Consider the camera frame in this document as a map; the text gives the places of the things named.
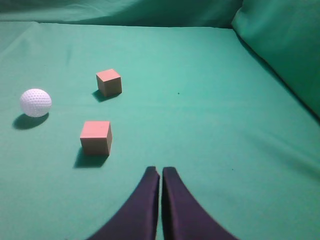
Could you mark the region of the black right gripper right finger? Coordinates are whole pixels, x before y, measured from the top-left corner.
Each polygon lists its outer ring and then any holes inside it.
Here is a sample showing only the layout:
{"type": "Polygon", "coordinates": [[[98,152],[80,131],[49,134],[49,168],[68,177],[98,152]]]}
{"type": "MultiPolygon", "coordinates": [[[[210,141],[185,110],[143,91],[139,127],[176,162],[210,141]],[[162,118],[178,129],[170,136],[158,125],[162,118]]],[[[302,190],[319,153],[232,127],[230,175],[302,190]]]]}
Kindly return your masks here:
{"type": "Polygon", "coordinates": [[[162,228],[166,240],[235,240],[189,192],[178,171],[162,171],[162,228]]]}

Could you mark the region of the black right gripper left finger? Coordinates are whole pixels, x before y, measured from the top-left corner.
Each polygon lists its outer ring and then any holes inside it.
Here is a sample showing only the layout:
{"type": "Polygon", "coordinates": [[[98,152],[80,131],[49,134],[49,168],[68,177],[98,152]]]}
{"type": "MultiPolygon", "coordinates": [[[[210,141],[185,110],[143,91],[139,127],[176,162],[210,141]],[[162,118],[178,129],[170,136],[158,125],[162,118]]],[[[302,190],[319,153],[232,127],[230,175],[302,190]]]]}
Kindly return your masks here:
{"type": "Polygon", "coordinates": [[[160,175],[146,168],[130,197],[90,240],[154,240],[159,215],[160,175]]]}

